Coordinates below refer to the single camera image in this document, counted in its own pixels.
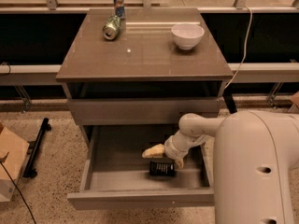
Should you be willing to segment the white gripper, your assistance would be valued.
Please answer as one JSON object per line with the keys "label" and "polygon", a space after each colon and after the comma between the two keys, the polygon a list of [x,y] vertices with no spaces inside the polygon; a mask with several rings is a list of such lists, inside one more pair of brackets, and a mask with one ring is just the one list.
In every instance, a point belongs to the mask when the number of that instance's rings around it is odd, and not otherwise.
{"label": "white gripper", "polygon": [[183,158],[188,154],[189,149],[200,146],[206,141],[206,136],[201,134],[193,137],[188,136],[181,131],[177,131],[174,135],[171,135],[163,144],[155,145],[151,148],[146,149],[142,153],[142,157],[149,158],[162,158],[165,155],[175,160],[176,165],[179,169],[184,167]]}

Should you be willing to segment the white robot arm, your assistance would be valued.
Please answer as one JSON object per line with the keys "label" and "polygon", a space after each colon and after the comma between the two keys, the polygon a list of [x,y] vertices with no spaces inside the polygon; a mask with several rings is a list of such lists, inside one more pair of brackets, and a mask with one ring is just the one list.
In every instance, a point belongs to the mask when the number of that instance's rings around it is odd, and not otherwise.
{"label": "white robot arm", "polygon": [[188,151],[214,139],[216,224],[294,224],[288,172],[299,162],[299,115],[239,111],[227,118],[182,116],[178,131],[146,149],[183,166]]}

